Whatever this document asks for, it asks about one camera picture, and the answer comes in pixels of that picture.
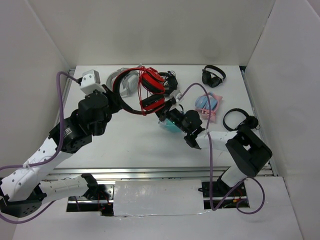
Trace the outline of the red black headphones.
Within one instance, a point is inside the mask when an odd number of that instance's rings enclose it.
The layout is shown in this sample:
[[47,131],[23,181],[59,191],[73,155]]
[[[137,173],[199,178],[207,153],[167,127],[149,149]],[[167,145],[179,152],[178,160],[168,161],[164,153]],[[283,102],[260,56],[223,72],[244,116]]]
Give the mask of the red black headphones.
[[[139,80],[137,84],[137,93],[139,99],[140,110],[131,108],[120,95],[120,85],[123,78],[131,71],[139,73]],[[137,66],[128,68],[120,73],[112,86],[112,91],[119,98],[120,106],[123,110],[134,115],[150,115],[161,108],[165,104],[165,87],[164,79],[159,75],[157,70],[152,67],[146,68],[145,66]]]

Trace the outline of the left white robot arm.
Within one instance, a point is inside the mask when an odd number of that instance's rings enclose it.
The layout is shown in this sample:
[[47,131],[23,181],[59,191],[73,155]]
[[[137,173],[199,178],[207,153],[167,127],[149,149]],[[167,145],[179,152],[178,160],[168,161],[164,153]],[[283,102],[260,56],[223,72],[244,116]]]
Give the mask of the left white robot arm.
[[109,89],[94,90],[79,101],[70,117],[58,123],[42,146],[9,176],[0,180],[0,211],[24,218],[43,204],[68,197],[107,199],[105,186],[90,173],[74,178],[48,180],[45,177],[60,163],[105,133],[112,115],[121,110],[120,98]]

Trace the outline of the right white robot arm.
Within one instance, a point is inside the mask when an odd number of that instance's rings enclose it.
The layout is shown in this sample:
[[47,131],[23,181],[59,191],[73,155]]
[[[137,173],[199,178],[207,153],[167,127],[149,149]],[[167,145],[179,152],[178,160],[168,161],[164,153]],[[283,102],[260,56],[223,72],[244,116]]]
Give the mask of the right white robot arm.
[[169,100],[155,113],[161,122],[169,120],[186,133],[184,140],[191,148],[219,150],[231,155],[234,165],[217,181],[217,189],[223,196],[230,195],[241,180],[256,177],[273,156],[271,149],[245,125],[234,131],[208,131],[202,127],[197,111],[182,113],[171,107],[172,102]]

